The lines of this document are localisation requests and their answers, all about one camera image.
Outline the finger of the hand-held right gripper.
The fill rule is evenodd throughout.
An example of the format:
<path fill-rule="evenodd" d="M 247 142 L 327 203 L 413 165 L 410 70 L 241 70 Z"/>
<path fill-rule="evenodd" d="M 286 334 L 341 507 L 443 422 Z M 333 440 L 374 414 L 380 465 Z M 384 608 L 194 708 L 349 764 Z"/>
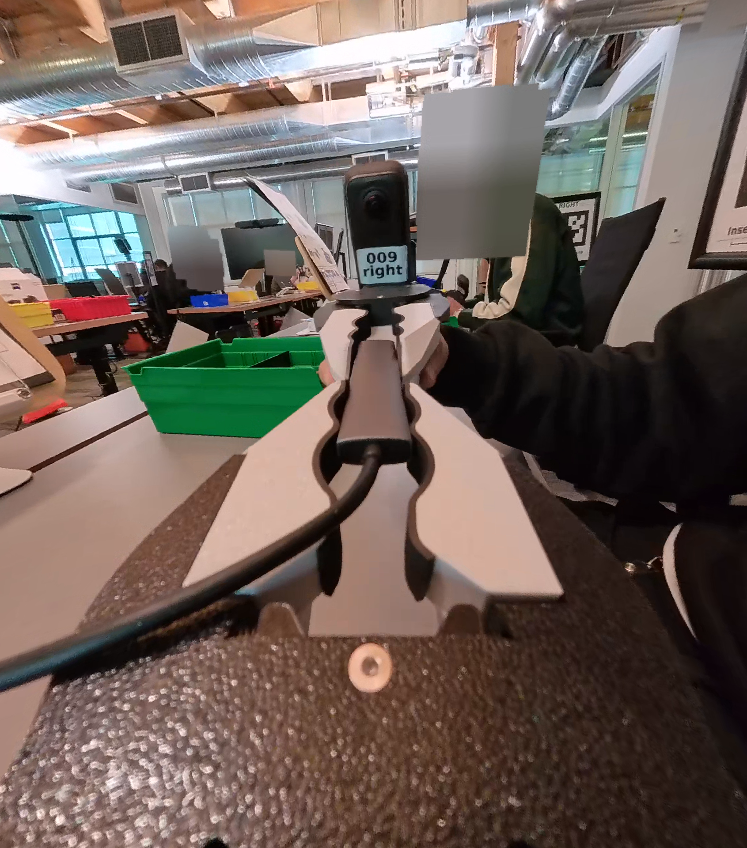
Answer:
<path fill-rule="evenodd" d="M 324 359 L 319 366 L 322 386 L 346 382 L 351 376 L 359 330 L 369 329 L 369 314 L 363 309 L 334 310 L 319 331 Z"/>
<path fill-rule="evenodd" d="M 400 385 L 418 384 L 423 368 L 441 340 L 441 320 L 430 303 L 406 303 L 393 309 L 392 347 Z"/>

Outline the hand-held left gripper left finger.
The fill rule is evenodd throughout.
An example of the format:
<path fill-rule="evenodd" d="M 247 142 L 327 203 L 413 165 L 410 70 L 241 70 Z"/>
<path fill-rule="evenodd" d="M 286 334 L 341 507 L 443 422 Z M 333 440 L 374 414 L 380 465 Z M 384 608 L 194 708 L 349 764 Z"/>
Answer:
<path fill-rule="evenodd" d="M 337 433 L 334 406 L 341 387 L 333 383 L 244 453 L 216 518 L 182 581 L 188 587 L 283 538 L 315 518 L 349 489 L 343 468 L 326 442 Z M 271 604 L 293 608 L 305 635 L 324 591 L 318 557 L 326 557 L 326 583 L 341 573 L 340 553 L 325 543 L 309 547 L 242 590 L 260 610 Z"/>

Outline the green plastic bin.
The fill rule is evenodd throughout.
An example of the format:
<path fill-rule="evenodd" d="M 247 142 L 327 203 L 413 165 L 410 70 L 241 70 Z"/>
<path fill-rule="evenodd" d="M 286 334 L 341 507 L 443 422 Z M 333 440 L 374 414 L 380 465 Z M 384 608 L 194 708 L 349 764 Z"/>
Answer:
<path fill-rule="evenodd" d="M 126 366 L 158 432 L 258 439 L 322 389 L 321 340 L 237 337 Z"/>

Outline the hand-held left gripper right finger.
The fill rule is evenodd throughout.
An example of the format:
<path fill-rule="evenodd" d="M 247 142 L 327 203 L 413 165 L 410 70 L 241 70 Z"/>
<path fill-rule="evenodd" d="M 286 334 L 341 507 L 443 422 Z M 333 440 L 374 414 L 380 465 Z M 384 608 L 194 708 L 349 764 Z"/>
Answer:
<path fill-rule="evenodd" d="M 437 634 L 484 631 L 496 603 L 558 602 L 563 588 L 500 454 L 416 384 L 405 577 Z"/>

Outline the white hanging card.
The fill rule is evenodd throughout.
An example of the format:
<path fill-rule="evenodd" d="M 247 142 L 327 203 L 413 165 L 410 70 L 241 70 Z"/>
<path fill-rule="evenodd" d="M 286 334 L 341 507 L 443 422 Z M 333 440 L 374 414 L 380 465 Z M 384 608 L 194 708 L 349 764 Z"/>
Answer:
<path fill-rule="evenodd" d="M 167 343 L 166 354 L 182 352 L 210 340 L 210 334 L 187 322 L 177 320 Z"/>

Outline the silver ventilation duct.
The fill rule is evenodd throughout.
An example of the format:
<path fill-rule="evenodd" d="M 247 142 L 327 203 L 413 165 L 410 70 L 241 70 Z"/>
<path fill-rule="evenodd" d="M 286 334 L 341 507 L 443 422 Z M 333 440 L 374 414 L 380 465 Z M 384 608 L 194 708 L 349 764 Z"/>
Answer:
<path fill-rule="evenodd" d="M 374 108 L 364 96 L 78 136 L 20 152 L 34 167 L 85 186 L 375 152 L 418 143 L 420 135 L 421 101 Z"/>
<path fill-rule="evenodd" d="M 0 107 L 37 116 L 276 77 L 383 65 L 458 44 L 466 21 L 308 45 L 217 19 L 188 26 L 178 10 L 114 25 L 112 40 L 0 65 Z"/>

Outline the dark usb hub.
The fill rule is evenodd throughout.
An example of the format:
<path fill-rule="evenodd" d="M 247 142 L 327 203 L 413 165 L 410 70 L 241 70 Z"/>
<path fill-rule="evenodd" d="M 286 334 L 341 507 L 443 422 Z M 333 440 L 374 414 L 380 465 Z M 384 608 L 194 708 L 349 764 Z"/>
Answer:
<path fill-rule="evenodd" d="M 167 598 L 0 662 L 0 693 L 81 665 L 232 597 L 323 540 L 363 503 L 384 464 L 410 455 L 411 436 L 400 366 L 385 341 L 361 343 L 347 386 L 340 389 L 337 455 L 360 466 L 348 491 L 308 522 L 270 545 Z"/>

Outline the black monitor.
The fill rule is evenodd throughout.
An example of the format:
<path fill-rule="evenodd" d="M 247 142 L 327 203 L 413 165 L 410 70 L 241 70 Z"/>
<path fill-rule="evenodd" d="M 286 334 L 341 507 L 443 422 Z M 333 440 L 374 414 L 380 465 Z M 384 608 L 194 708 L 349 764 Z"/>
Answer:
<path fill-rule="evenodd" d="M 294 266 L 286 263 L 288 276 L 294 268 L 303 265 L 302 256 L 296 247 L 294 230 L 288 224 L 270 227 L 226 227 L 220 229 L 220 238 L 227 259 L 229 278 L 241 280 L 246 271 L 265 269 L 265 252 L 291 252 Z"/>

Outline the white cardboard box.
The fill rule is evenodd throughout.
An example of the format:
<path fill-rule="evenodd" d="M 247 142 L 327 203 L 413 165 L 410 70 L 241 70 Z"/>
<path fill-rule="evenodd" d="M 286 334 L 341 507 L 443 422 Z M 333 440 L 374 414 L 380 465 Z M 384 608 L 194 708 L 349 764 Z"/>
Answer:
<path fill-rule="evenodd" d="M 48 293 L 41 279 L 14 267 L 0 268 L 0 296 L 7 303 L 46 303 Z"/>

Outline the red plastic bin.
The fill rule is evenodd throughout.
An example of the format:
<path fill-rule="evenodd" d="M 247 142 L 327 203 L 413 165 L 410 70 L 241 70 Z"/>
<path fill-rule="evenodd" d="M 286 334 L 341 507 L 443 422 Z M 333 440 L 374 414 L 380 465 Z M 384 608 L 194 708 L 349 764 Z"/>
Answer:
<path fill-rule="evenodd" d="M 64 322 L 88 322 L 132 314 L 131 302 L 126 295 L 50 300 L 49 306 L 53 316 L 61 314 Z"/>

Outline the orange traffic cone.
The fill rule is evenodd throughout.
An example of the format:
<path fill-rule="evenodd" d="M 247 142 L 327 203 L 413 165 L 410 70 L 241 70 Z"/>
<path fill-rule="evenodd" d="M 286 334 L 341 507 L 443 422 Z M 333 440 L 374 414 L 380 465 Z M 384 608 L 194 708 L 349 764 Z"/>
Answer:
<path fill-rule="evenodd" d="M 53 401 L 50 404 L 47 404 L 41 408 L 34 409 L 25 413 L 20 418 L 19 427 L 28 427 L 40 420 L 46 420 L 52 416 L 58 415 L 63 411 L 69 411 L 71 409 L 70 405 L 64 399 L 58 399 Z"/>

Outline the person's right hand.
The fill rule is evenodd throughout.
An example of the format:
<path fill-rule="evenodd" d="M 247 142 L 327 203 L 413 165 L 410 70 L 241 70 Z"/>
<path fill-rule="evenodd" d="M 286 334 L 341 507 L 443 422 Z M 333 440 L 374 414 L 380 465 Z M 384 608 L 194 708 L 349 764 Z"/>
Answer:
<path fill-rule="evenodd" d="M 418 385 L 427 392 L 435 386 L 448 362 L 450 347 L 448 345 L 447 333 L 450 329 L 447 325 L 441 328 L 436 336 L 436 345 L 419 372 L 417 378 Z"/>

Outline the wooden table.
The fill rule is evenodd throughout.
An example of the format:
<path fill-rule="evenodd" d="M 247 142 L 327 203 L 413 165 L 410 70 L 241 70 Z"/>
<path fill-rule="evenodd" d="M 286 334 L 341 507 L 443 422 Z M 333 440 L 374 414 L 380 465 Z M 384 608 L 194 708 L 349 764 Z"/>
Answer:
<path fill-rule="evenodd" d="M 277 325 L 289 310 L 296 309 L 302 312 L 304 317 L 311 317 L 323 301 L 324 297 L 319 292 L 298 291 L 251 302 L 206 307 L 189 306 L 168 310 L 168 314 L 179 322 L 208 333 L 210 340 L 236 327 L 251 329 L 252 322 L 258 330 L 256 335 L 266 337 L 277 330 Z"/>
<path fill-rule="evenodd" d="M 102 396 L 107 397 L 118 392 L 107 347 L 125 341 L 130 327 L 143 331 L 147 318 L 147 312 L 139 311 L 83 322 L 61 322 L 33 328 L 31 332 L 43 339 L 45 347 L 56 357 L 86 355 Z"/>

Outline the small marker poster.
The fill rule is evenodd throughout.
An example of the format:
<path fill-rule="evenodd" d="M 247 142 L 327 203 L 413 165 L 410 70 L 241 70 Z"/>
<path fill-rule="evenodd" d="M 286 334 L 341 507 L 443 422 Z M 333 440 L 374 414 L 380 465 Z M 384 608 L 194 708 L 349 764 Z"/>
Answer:
<path fill-rule="evenodd" d="M 570 228 L 580 265 L 585 265 L 589 260 L 599 227 L 601 192 L 577 193 L 550 199 Z"/>

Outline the black office chair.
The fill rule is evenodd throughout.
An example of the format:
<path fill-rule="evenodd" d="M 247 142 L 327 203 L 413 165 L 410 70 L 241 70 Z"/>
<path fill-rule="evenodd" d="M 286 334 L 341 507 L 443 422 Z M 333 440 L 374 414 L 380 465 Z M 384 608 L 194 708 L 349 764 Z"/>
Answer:
<path fill-rule="evenodd" d="M 591 352 L 604 343 L 622 296 L 652 243 L 665 201 L 660 197 L 626 215 L 603 219 L 581 274 L 581 350 Z"/>

